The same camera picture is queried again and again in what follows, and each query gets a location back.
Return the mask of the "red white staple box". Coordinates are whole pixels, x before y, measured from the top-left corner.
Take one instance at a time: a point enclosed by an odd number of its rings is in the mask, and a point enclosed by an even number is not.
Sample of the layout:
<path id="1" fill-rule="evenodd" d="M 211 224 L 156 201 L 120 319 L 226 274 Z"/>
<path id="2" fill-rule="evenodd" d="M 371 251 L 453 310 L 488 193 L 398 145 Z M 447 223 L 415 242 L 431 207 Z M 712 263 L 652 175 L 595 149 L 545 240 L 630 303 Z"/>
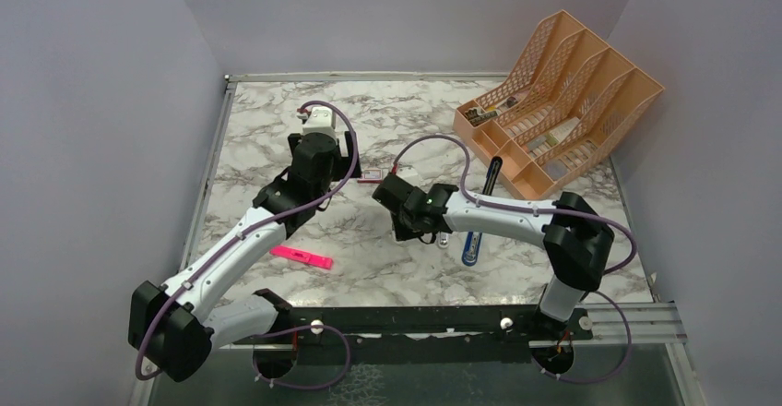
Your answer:
<path id="1" fill-rule="evenodd" d="M 384 175 L 382 169 L 366 169 L 361 172 L 357 182 L 361 184 L 379 184 L 383 181 Z"/>

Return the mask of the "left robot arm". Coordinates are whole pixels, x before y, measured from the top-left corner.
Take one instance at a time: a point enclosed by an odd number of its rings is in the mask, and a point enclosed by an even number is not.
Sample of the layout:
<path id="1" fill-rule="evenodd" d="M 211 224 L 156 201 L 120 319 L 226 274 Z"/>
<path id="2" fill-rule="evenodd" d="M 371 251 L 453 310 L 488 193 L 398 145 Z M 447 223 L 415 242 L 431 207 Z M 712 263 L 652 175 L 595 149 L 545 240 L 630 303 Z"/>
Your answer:
<path id="1" fill-rule="evenodd" d="M 345 133 L 346 156 L 325 130 L 290 138 L 290 166 L 259 191 L 226 236 L 165 282 L 144 281 L 133 291 L 128 342 L 136 349 L 138 380 L 165 374 L 184 381 L 214 348 L 250 335 L 250 327 L 271 342 L 289 333 L 289 316 L 264 298 L 252 296 L 236 307 L 217 303 L 260 257 L 292 237 L 360 174 L 354 130 Z"/>

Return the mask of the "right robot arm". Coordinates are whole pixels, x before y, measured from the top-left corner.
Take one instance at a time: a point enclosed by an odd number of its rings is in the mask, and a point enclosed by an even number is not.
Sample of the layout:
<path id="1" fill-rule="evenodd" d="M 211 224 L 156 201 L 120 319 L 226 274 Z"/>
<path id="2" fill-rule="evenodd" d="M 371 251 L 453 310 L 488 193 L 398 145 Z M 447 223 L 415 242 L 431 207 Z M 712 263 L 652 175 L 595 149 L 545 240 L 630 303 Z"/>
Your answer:
<path id="1" fill-rule="evenodd" d="M 398 241 L 425 234 L 484 233 L 542 249 L 553 276 L 532 314 L 533 329 L 553 339 L 568 328 L 576 305 L 602 281 L 615 235 L 579 195 L 555 200 L 491 197 L 436 184 L 424 191 L 389 175 L 373 199 L 391 215 Z"/>

